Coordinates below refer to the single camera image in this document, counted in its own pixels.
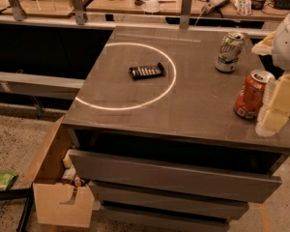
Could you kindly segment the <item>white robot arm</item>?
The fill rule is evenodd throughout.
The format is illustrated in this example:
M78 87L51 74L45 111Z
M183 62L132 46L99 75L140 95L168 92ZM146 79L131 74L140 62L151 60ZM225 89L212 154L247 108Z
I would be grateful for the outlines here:
M266 85L255 127L258 135L273 136L290 118L290 13L251 51L259 55L270 54L273 64L284 70L278 80L271 79Z

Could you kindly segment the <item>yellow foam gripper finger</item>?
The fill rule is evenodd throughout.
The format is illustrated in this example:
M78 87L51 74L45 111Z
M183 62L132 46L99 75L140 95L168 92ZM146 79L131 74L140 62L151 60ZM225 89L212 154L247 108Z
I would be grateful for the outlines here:
M257 55L265 56L265 55L271 55L273 50L273 42L275 38L276 32L273 31L268 36L266 36L262 41L255 44L251 52Z
M255 132L260 136L278 133L290 118L290 72L278 80L270 79L265 86Z

